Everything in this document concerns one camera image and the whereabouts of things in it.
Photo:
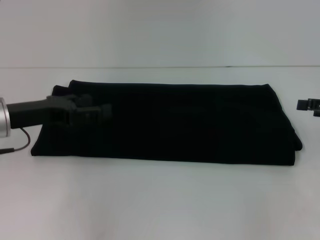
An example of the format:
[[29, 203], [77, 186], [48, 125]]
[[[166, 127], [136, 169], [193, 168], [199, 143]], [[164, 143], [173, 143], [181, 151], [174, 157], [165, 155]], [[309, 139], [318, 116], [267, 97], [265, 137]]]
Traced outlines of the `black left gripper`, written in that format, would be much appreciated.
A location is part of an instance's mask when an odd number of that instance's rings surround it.
[[96, 125], [112, 118], [112, 105], [93, 106], [89, 94], [48, 96], [38, 101], [7, 105], [10, 127], [25, 128], [50, 123]]

